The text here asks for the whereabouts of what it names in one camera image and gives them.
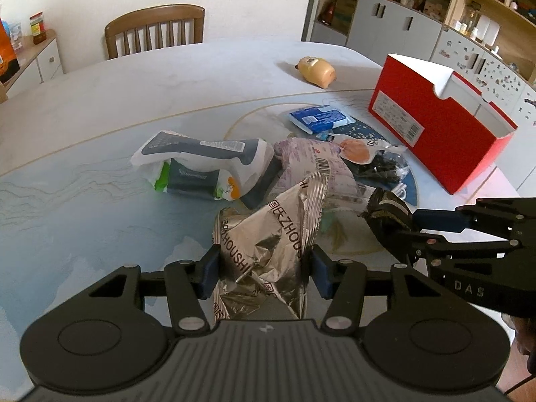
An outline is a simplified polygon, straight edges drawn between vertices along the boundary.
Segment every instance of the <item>metal bolt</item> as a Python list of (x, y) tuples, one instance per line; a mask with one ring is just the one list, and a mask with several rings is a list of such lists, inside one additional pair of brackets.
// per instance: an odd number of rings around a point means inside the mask
[(183, 317), (179, 321), (179, 328), (185, 331), (197, 331), (205, 326), (205, 321), (199, 317)]
[(326, 326), (332, 330), (346, 330), (352, 326), (352, 321), (344, 316), (331, 316), (326, 320)]

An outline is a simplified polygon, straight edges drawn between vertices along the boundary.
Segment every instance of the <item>chair backrest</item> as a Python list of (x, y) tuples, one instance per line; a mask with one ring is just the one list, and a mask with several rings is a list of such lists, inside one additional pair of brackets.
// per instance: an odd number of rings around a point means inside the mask
[[(114, 19), (104, 29), (108, 57), (114, 59), (119, 56), (117, 50), (117, 35), (122, 35), (124, 54), (130, 54), (130, 44), (133, 52), (140, 53), (158, 48), (174, 47), (175, 45), (187, 44), (186, 23), (193, 21), (193, 43), (203, 42), (203, 28), (205, 24), (205, 9), (201, 6), (187, 4), (165, 5), (148, 7), (147, 9), (135, 10)], [(177, 24), (177, 41), (175, 41), (174, 26)], [(151, 39), (151, 28), (155, 26), (155, 39)], [(133, 41), (129, 40), (130, 32), (133, 33)]]

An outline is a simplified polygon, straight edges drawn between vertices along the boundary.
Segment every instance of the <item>crumpled wrapper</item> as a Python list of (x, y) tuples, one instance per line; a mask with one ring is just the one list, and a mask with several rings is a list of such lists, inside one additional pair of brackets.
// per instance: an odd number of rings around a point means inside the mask
[(316, 172), (250, 216), (231, 208), (218, 214), (213, 239), (223, 270), (214, 290), (216, 320), (243, 319), (269, 296), (304, 317), (302, 256), (314, 244), (326, 189), (326, 177)]

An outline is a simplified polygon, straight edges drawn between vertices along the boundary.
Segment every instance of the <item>box label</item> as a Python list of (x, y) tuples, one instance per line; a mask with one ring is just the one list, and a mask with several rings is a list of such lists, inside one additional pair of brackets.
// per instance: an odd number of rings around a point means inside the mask
[(424, 127), (381, 90), (378, 92), (372, 110), (380, 115), (409, 145), (415, 146)]

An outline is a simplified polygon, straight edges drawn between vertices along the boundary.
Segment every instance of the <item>dark blue package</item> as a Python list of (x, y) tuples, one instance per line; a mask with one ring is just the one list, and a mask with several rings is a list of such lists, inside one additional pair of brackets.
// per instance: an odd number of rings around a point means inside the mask
[(291, 112), (289, 119), (307, 134), (320, 133), (355, 122), (355, 119), (332, 106), (315, 106), (299, 109)]

